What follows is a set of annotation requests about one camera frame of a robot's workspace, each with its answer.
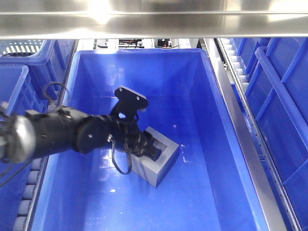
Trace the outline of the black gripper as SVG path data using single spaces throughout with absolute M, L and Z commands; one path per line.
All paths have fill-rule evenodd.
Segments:
M 135 115 L 133 120 L 117 119 L 107 116 L 114 126 L 115 140 L 123 146 L 125 152 L 135 156 L 146 156 L 152 161 L 157 161 L 161 155 L 161 144 L 159 141 L 151 141 L 151 135 L 147 131 L 141 131 L 138 127 L 139 115 Z

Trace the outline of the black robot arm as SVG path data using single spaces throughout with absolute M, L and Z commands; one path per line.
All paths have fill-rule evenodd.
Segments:
M 0 159 L 23 163 L 68 150 L 88 154 L 112 141 L 119 151 L 156 161 L 162 152 L 158 142 L 137 124 L 137 111 L 147 105 L 118 102 L 109 115 L 89 115 L 67 106 L 45 114 L 28 110 L 8 115 L 1 107 Z

